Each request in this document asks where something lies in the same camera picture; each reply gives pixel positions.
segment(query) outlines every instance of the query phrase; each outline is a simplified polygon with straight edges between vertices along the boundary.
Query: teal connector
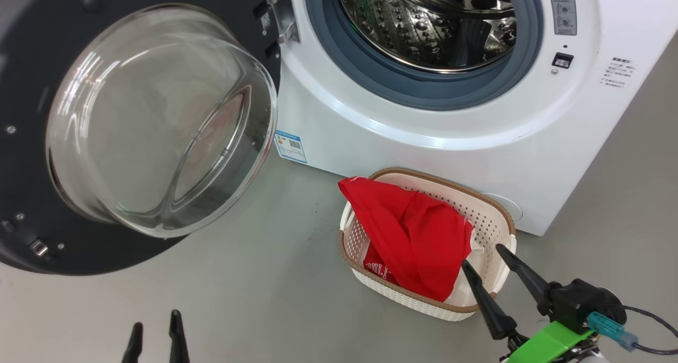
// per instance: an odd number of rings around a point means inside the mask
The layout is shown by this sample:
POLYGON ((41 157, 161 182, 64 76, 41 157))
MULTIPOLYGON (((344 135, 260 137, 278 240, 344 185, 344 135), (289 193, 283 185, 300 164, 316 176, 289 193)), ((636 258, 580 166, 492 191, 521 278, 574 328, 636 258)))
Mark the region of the teal connector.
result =
POLYGON ((588 328, 604 335, 619 343, 622 348, 627 351, 634 351, 634 343, 638 342, 638 337, 630 332, 624 331, 624 326, 611 320, 599 312, 593 312, 586 318, 588 320, 588 328))

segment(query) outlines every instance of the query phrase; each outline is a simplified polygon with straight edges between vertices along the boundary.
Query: brown basket rim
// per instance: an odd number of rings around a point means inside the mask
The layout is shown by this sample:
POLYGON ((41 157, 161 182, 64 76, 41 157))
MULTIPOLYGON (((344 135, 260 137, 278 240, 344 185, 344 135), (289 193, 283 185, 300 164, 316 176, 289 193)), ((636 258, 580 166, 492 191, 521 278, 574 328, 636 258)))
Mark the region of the brown basket rim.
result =
MULTIPOLYGON (((508 231, 511 233, 511 235, 515 235, 515 224, 513 223, 513 218, 511 218, 511 215, 509 215, 509 212, 506 211, 506 209, 498 203, 498 201, 493 200, 487 196, 483 196, 479 192, 475 192, 473 190, 470 190, 466 187, 463 187, 459 184, 455 184, 453 182, 450 182, 449 180, 441 179, 437 176, 430 175, 430 174, 425 174, 424 172, 418 172, 414 170, 408 170, 406 168, 399 168, 399 167, 391 167, 391 168, 385 168, 383 170, 379 170, 375 172, 374 174, 370 175, 370 179, 376 180, 377 178, 387 175, 387 174, 401 174, 401 175, 410 175, 415 178, 420 178, 420 179, 425 179, 429 180, 435 183, 438 183, 440 185, 450 187, 451 189, 455 189, 456 191, 464 192, 465 194, 468 194, 469 196, 473 196, 476 199, 479 199, 481 201, 484 201, 485 203, 490 204, 494 208, 496 208, 499 213, 504 216, 504 220, 506 220, 506 223, 508 224, 508 231)), ((402 295, 409 296, 410 298, 413 298, 415 300, 419 300, 421 302, 424 302, 428 305, 434 306, 434 307, 439 307, 444 310, 448 310, 450 312, 455 312, 455 313, 474 313, 479 310, 478 305, 472 305, 472 306, 465 306, 465 307, 460 307, 460 306, 453 306, 449 305, 448 303, 444 302, 439 302, 437 300, 433 300, 431 298, 428 298, 426 296, 419 295, 417 293, 414 293, 414 291, 409 291, 405 288, 402 288, 398 285, 394 285, 390 283, 389 281, 386 281, 385 279, 381 278, 377 274, 365 269, 364 267, 358 265, 356 262, 354 262, 351 257, 349 257, 349 254, 346 252, 346 248, 344 247, 344 231, 339 231, 339 250, 341 251, 341 255, 344 258, 344 261, 346 261, 349 266, 351 266, 351 269, 354 269, 358 271, 360 274, 363 274, 364 276, 372 279, 373 281, 377 281, 377 283, 380 283, 383 286, 386 286, 389 289, 392 289, 394 291, 397 291, 398 293, 401 293, 402 295)), ((492 293, 489 293, 489 295, 492 298, 495 298, 497 293, 494 291, 492 293)))

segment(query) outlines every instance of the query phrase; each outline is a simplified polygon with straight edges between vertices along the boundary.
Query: black cable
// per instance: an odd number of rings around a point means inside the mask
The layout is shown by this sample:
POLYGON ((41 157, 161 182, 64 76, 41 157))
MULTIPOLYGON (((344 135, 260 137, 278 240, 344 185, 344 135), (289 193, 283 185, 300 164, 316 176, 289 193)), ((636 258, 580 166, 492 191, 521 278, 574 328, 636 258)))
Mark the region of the black cable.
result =
MULTIPOLYGON (((655 315, 651 312, 648 312, 647 310, 638 309, 637 307, 630 307, 630 306, 626 306, 626 305, 621 305, 621 307, 626 309, 626 310, 631 310, 632 312, 642 314, 646 317, 651 317, 652 319, 661 323, 661 325, 663 325, 663 327, 666 327, 669 331, 671 331, 676 336, 676 338, 678 338, 678 330, 676 330, 675 327, 668 324, 668 322, 663 320, 663 318, 659 317, 659 315, 655 315)), ((670 350, 651 349, 651 348, 647 348, 646 346, 643 346, 642 344, 639 344, 639 343, 634 343, 633 346, 635 348, 639 349, 640 351, 644 351, 646 353, 653 353, 655 355, 678 355, 678 349, 670 349, 670 350)))

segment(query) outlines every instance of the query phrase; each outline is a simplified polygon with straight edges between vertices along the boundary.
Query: washing machine door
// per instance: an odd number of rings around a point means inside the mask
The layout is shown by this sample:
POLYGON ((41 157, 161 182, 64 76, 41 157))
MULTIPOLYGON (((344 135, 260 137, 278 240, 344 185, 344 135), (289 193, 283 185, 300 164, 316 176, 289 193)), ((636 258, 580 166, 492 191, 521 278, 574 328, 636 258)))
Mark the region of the washing machine door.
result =
POLYGON ((131 266, 242 196, 276 120, 266 0, 0 0, 0 260, 131 266))

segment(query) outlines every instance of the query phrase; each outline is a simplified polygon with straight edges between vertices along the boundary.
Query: laundry basket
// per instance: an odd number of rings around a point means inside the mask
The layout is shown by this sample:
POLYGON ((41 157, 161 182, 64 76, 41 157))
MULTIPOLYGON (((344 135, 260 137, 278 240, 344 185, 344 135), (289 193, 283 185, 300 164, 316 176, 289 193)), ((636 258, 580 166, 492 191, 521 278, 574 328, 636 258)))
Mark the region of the laundry basket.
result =
MULTIPOLYGON (((515 226, 506 209, 480 193, 421 172, 388 168, 376 172, 370 179, 395 184, 407 190, 423 192, 435 199, 447 201, 470 220, 475 229, 474 240, 481 250, 472 252, 467 257, 467 261, 480 274, 485 289, 492 297, 496 296, 504 285, 510 270, 496 252, 495 245, 504 244, 514 253, 516 249, 515 226)), ((446 321, 464 320, 478 311, 475 297, 461 269, 452 295, 445 302, 418 295, 366 270, 362 260, 370 239, 355 217, 350 203, 346 203, 339 229, 341 253, 344 260, 351 266, 356 278, 372 290, 417 312, 446 321)))

